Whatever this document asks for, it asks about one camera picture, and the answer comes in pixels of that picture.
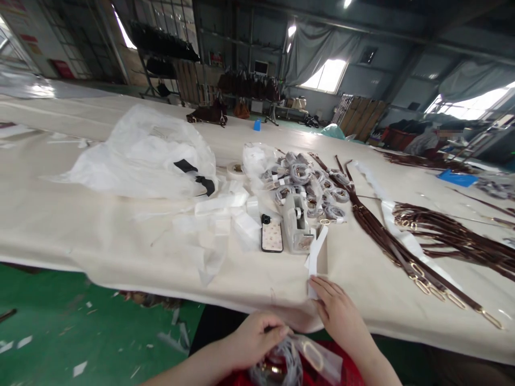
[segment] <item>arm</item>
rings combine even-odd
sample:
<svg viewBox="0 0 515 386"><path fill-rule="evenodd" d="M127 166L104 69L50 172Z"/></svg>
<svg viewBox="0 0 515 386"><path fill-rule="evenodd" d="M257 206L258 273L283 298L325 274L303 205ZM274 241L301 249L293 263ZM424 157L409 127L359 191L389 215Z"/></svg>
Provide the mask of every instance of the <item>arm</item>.
<svg viewBox="0 0 515 386"><path fill-rule="evenodd" d="M312 276L314 301L327 332L356 364L367 386L401 386L392 365L377 348L356 306L338 285Z"/></svg>
<svg viewBox="0 0 515 386"><path fill-rule="evenodd" d="M253 313L228 337L207 345L143 385L215 385L233 371L247 369L258 363L289 331L274 314Z"/></svg>

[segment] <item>person's right hand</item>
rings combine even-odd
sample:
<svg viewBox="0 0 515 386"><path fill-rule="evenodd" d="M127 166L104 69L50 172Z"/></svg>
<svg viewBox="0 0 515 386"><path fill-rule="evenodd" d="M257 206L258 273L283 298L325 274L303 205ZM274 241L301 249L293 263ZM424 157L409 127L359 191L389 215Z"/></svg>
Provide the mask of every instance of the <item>person's right hand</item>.
<svg viewBox="0 0 515 386"><path fill-rule="evenodd" d="M319 300L314 300L327 332L354 362L366 360L378 349L358 309L338 285L324 278L311 276L309 284Z"/></svg>

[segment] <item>beige tablecloth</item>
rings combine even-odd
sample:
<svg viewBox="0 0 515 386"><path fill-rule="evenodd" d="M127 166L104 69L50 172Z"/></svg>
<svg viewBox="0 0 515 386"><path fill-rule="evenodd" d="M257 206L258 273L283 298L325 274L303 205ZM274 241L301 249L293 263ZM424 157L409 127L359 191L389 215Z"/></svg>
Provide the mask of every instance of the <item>beige tablecloth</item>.
<svg viewBox="0 0 515 386"><path fill-rule="evenodd" d="M184 118L190 112L129 96L59 100L3 96L0 120L105 140L116 121L137 103L176 117ZM336 167L334 155L338 154L341 160L356 159L372 169L378 183L396 201L436 209L420 195L423 193L458 216L481 220L461 205L467 203L481 214L505 218L450 191L446 187L455 186L437 179L436 172L390 164L368 146L270 124L262 124L261 131L255 132L252 126L253 122L233 117L225 128L195 125L213 149L218 166L240 160L246 142L263 142L283 151L318 152L330 167ZM272 309L303 332L322 327L307 300L305 256L245 253L231 235L219 275L203 287L170 217L133 221L141 213L170 211L173 203L111 197L81 185L41 179L68 171L83 151L76 143L48 144L50 135L22 136L16 147L0 149L1 261L83 271L106 287L179 296L240 311ZM353 168L351 173L358 194L373 196L364 177ZM466 191L496 202L477 189ZM381 216L377 201L363 202ZM507 206L507 202L496 203ZM424 295L361 230L352 217L350 203L344 208L349 221L330 226L319 271L327 270L329 278L345 288L372 332L515 364L515 283L474 264L449 258L436 260L469 296L502 321L505 330L501 331L470 309L461 310L450 302ZM464 224L496 240L513 236L494 226L470 221Z"/></svg>

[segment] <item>blue tool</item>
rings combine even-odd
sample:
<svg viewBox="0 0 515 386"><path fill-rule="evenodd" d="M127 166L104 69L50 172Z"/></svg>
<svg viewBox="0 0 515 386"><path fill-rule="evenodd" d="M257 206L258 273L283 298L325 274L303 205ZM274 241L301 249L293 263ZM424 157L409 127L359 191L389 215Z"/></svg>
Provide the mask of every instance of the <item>blue tool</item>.
<svg viewBox="0 0 515 386"><path fill-rule="evenodd" d="M437 175L437 177L441 180L452 182L453 184L463 186L465 188L468 188L470 185L472 185L474 182L478 180L476 176L470 174L451 173L450 169L441 172Z"/></svg>

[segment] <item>blue object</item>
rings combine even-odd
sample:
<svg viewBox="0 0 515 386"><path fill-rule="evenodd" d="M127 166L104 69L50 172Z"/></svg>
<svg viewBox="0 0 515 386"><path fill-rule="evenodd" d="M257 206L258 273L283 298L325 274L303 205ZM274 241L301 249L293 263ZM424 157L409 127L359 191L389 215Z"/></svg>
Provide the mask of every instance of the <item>blue object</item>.
<svg viewBox="0 0 515 386"><path fill-rule="evenodd" d="M338 127L337 124L331 123L329 126L325 126L321 131L321 134L332 137L332 138L338 138L345 140L345 135L342 132L342 129Z"/></svg>
<svg viewBox="0 0 515 386"><path fill-rule="evenodd" d="M470 185L472 185L474 182L478 180L476 176L470 175L470 174L456 174L451 173L450 169L447 169L444 172L441 172L437 175L437 177L441 180L451 182L453 184L463 186L465 188L468 188Z"/></svg>

